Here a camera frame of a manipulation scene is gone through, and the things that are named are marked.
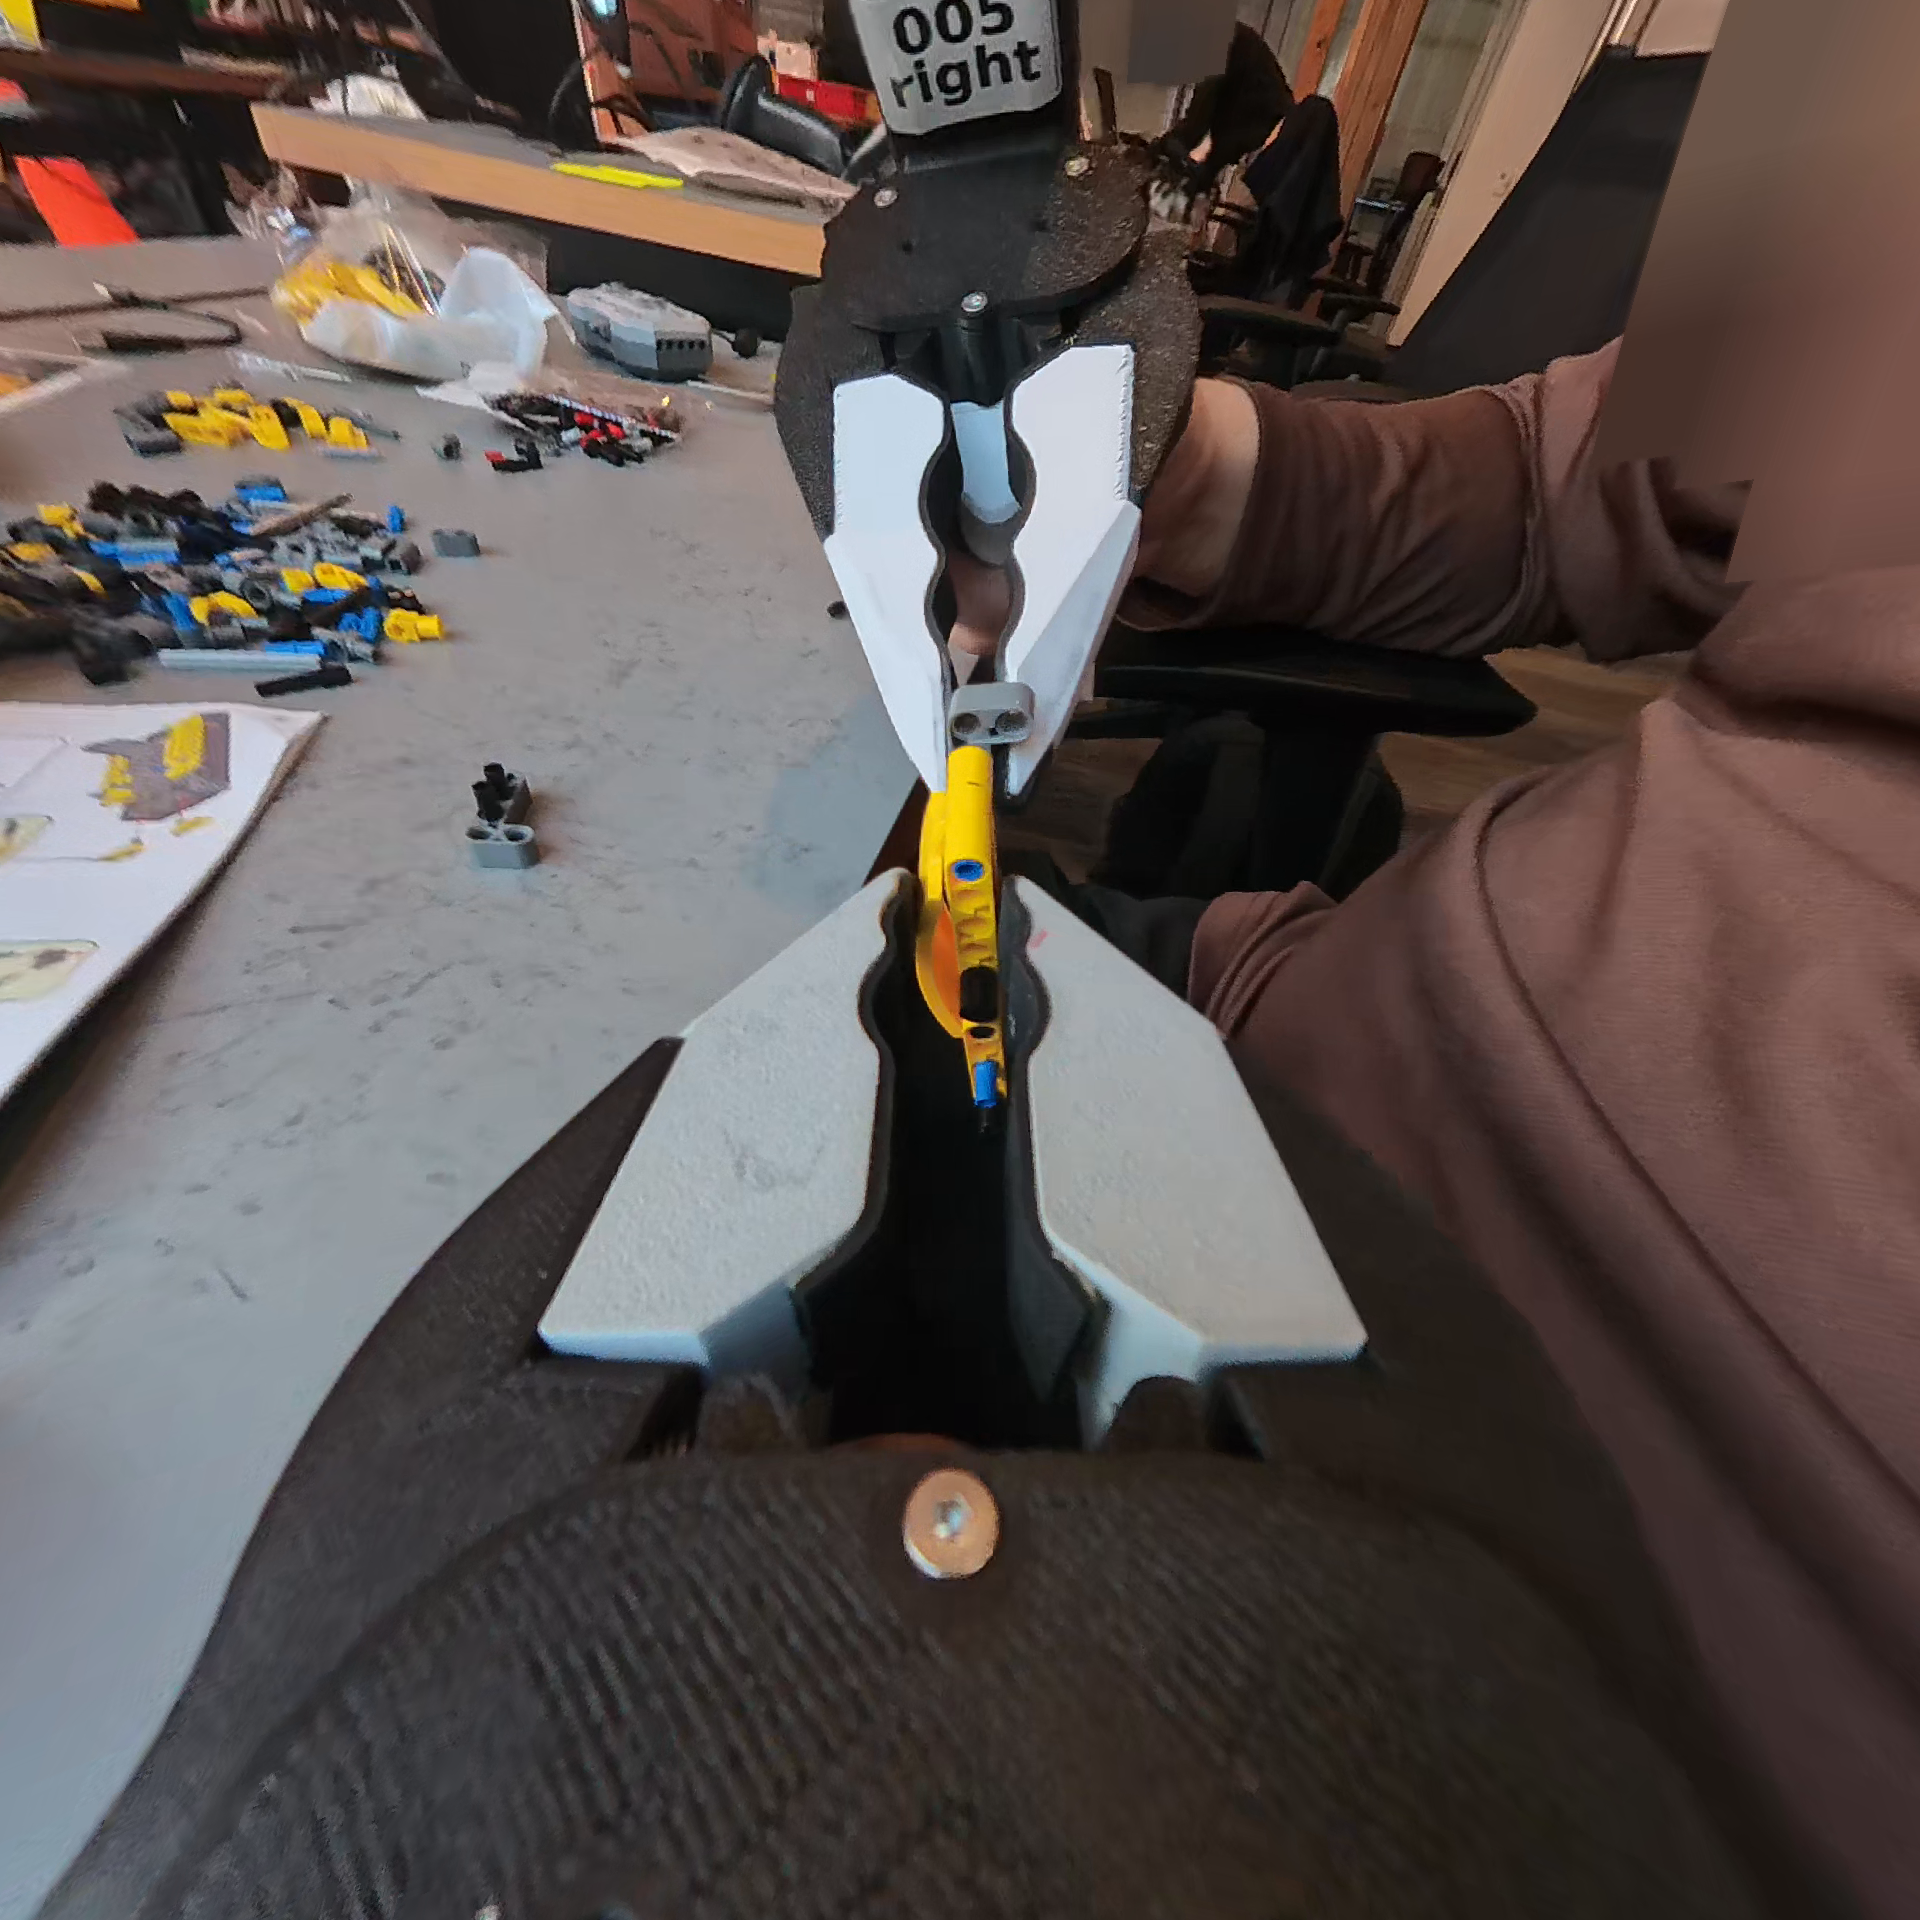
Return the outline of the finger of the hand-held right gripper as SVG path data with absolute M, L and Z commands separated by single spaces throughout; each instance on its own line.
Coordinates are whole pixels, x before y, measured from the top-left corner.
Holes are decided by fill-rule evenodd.
M 951 663 L 931 612 L 943 552 L 928 481 L 948 447 L 943 400 L 903 375 L 832 391 L 824 557 L 894 735 L 925 787 L 947 787 Z
M 1133 397 L 1136 349 L 1100 344 L 1056 353 L 1005 404 L 1028 501 L 1012 544 L 1016 611 L 998 675 L 1034 698 L 1027 736 L 1004 752 L 1007 797 L 1034 785 L 1068 730 L 1136 561 Z

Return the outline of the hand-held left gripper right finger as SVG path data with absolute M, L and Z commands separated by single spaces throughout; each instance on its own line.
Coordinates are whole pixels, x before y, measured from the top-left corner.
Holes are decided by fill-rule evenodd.
M 1068 1283 L 1023 1335 L 1083 1437 L 1143 1380 L 1362 1356 L 1360 1312 L 1214 1026 L 1030 880 L 1007 880 L 1002 932 L 1019 1207 L 1044 1277 Z

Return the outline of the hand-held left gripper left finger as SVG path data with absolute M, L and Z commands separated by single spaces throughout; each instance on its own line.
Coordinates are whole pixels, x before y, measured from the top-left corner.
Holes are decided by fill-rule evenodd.
M 798 1284 L 852 1237 L 879 1045 L 862 991 L 887 872 L 679 1034 L 661 1090 L 539 1321 L 567 1359 L 804 1375 Z

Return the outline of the yellow beam assembly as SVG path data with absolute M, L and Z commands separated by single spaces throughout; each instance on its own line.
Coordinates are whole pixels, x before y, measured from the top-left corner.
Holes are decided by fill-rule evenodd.
M 919 995 L 966 1067 L 981 1123 L 1005 1100 L 1005 1041 L 995 832 L 995 759 L 954 747 L 947 785 L 925 797 L 919 825 Z

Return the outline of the person's right forearm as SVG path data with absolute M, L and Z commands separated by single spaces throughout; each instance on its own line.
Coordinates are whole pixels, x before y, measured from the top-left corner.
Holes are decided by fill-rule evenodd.
M 1428 400 L 1262 391 L 1214 612 L 1448 659 L 1692 649 L 1744 592 L 1747 485 L 1599 459 L 1618 348 Z

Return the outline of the grey desk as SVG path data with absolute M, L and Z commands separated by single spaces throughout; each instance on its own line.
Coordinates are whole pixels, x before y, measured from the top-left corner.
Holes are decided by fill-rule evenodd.
M 492 420 L 110 367 L 4 420 L 4 516 L 98 483 L 397 506 L 452 637 L 322 728 L 191 914 L 4 1109 L 4 1915 L 31 1915 L 197 1660 L 288 1453 L 420 1263 L 541 1141 L 866 879 L 908 792 L 764 400 L 686 391 L 640 468 L 492 474 Z M 370 455 L 138 458 L 112 409 L 247 389 Z M 458 435 L 444 464 L 435 439 Z M 487 761 L 541 860 L 474 864 Z

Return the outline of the person's right hand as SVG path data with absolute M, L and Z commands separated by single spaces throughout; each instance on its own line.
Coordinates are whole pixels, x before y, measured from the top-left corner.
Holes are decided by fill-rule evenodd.
M 1229 379 L 1197 379 L 1184 432 L 1143 506 L 1136 583 L 1184 602 L 1212 597 L 1238 537 L 1258 453 L 1252 395 Z M 954 597 L 951 659 L 992 659 L 1012 618 L 1012 588 L 1004 570 L 954 548 L 947 583 Z

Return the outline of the black mesh chair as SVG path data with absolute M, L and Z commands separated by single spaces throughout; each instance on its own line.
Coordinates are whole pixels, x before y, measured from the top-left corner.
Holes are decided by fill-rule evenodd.
M 1262 728 L 1366 736 L 1509 736 L 1535 704 L 1483 659 L 1328 641 L 1278 624 L 1133 631 L 1110 626 L 1094 696 L 1195 713 L 1247 713 Z

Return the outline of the clear bag of red parts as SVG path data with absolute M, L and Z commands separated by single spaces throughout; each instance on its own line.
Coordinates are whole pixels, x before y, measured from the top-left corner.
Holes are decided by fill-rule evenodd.
M 682 443 L 682 426 L 664 402 L 618 409 L 560 391 L 512 389 L 484 391 L 483 404 L 512 441 L 518 437 L 538 441 L 544 466 L 570 453 L 614 468 L 642 466 L 661 450 Z

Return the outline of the black office chair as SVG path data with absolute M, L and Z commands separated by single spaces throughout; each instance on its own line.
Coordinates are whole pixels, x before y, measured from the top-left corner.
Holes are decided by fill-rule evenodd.
M 1226 239 L 1188 255 L 1203 311 L 1197 371 L 1293 389 L 1328 378 L 1360 320 L 1398 307 L 1338 279 L 1330 259 L 1346 232 L 1340 201 L 1338 114 L 1309 96 L 1244 164 L 1214 207 Z

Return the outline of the grey battery hub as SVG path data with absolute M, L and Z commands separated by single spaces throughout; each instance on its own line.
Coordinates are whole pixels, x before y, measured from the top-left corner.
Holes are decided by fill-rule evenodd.
M 712 368 L 712 328 L 682 304 L 614 282 L 576 288 L 560 304 L 579 348 L 628 375 L 682 381 Z

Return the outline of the dark grey angled beam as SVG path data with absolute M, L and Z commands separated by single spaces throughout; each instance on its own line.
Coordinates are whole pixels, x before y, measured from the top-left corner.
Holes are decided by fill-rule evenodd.
M 464 829 L 470 861 L 487 872 L 518 874 L 541 860 L 534 794 L 525 775 L 487 761 L 470 785 L 474 817 Z

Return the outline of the wooden edged table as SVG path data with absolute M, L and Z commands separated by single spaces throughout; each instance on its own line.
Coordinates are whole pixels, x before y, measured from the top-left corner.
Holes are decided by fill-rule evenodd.
M 560 160 L 534 141 L 389 114 L 256 104 L 263 154 L 309 173 L 402 188 L 523 221 L 610 233 L 813 282 L 824 217 L 767 199 L 671 184 L 635 156 Z

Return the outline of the clear bag with yellow parts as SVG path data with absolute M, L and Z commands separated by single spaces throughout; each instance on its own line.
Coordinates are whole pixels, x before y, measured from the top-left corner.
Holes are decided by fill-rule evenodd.
M 528 378 L 560 324 L 538 236 L 372 188 L 314 216 L 269 300 L 327 359 L 428 386 L 474 368 Z

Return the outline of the cluster of yellow black parts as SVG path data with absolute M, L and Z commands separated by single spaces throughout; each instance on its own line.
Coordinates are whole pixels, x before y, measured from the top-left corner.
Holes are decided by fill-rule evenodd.
M 124 443 L 144 459 L 191 448 L 284 453 L 300 447 L 360 458 L 389 437 L 382 424 L 344 408 L 293 395 L 259 397 L 247 389 L 156 391 L 114 408 L 112 417 Z

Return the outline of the pile of mixed building pieces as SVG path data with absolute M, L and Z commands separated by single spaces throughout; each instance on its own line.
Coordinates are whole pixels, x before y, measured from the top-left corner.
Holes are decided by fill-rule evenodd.
M 252 474 L 228 498 L 94 487 L 4 521 L 3 657 L 60 657 L 95 689 L 152 671 L 162 647 L 322 649 L 356 676 L 389 653 L 444 645 L 452 626 L 418 575 L 476 561 L 466 530 L 415 539 L 405 511 L 358 513 L 349 495 L 293 498 Z M 384 608 L 444 618 L 447 636 L 392 645 Z

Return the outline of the building instruction booklet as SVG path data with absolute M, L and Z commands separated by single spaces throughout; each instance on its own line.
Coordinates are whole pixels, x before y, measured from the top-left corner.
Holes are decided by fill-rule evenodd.
M 319 728 L 219 703 L 3 707 L 3 1098 L 210 888 Z

